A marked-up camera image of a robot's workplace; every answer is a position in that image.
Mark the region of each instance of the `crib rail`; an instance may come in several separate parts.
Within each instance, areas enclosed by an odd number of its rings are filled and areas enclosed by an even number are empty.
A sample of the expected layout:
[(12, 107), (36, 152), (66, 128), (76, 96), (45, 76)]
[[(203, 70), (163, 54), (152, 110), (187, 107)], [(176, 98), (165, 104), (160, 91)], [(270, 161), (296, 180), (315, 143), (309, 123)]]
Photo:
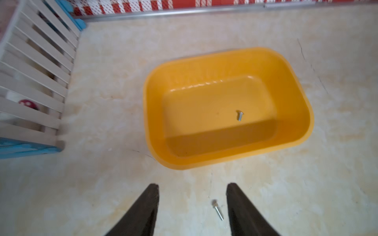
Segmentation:
[(79, 36), (55, 0), (20, 1), (0, 44), (0, 138), (56, 145)]

